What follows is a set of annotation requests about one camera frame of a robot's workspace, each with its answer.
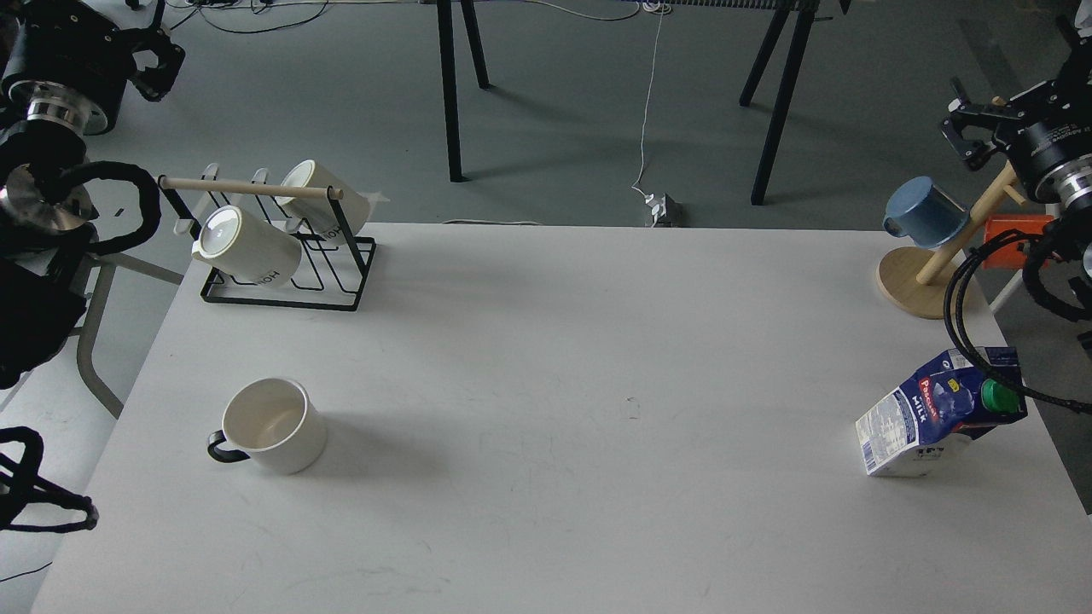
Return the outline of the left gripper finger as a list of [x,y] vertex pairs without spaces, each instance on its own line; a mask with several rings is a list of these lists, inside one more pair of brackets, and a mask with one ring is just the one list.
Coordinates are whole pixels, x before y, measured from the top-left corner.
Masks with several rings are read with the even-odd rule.
[[118,29],[114,32],[114,46],[124,54],[171,52],[169,31],[161,25],[149,25],[140,28]]
[[186,58],[186,51],[183,51],[183,47],[140,49],[140,52],[144,51],[152,52],[157,63],[136,70],[128,78],[128,81],[144,101],[163,101],[175,85],[183,64],[183,58]]

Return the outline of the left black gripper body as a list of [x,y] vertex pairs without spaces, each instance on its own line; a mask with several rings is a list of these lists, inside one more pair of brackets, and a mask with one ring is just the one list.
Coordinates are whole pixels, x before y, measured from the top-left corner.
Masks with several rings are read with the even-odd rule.
[[3,99],[27,109],[35,87],[66,87],[90,101],[86,135],[112,130],[126,82],[136,73],[136,60],[112,20],[81,1],[27,1],[16,23]]

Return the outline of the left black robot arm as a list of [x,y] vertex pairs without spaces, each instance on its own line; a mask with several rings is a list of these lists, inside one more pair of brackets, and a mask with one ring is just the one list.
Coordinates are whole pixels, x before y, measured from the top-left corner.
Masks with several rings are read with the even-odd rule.
[[[95,260],[154,236],[161,191],[149,172],[90,162],[85,138],[117,123],[128,86],[144,101],[171,92],[183,48],[149,5],[124,28],[83,1],[3,3],[3,389],[46,364],[93,314],[83,294]],[[99,240],[86,185],[136,190],[136,229]]]

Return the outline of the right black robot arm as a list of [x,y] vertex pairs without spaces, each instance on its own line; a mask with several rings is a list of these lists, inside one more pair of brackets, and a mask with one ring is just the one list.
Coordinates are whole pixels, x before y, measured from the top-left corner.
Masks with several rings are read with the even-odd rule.
[[1002,376],[972,345],[964,323],[968,285],[986,258],[1002,247],[1021,245],[1025,263],[1021,278],[1035,304],[1069,321],[1089,319],[1089,272],[1070,278],[1073,302],[1054,295],[1041,278],[1048,262],[1077,262],[1089,251],[1089,85],[1064,85],[1061,78],[1041,82],[1002,104],[974,104],[958,78],[951,80],[956,101],[941,131],[970,170],[978,170],[1002,152],[1026,198],[1042,205],[1060,205],[1060,216],[1037,233],[1002,231],[968,255],[943,291],[945,331],[971,365],[1022,397],[1089,414],[1089,403],[1060,399]]

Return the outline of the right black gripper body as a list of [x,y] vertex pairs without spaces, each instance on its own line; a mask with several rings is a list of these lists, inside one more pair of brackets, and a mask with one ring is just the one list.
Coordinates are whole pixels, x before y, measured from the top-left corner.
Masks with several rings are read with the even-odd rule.
[[1008,105],[1014,116],[999,122],[994,144],[1014,168],[1033,201],[1070,201],[1069,177],[1089,172],[1089,85],[1044,82]]

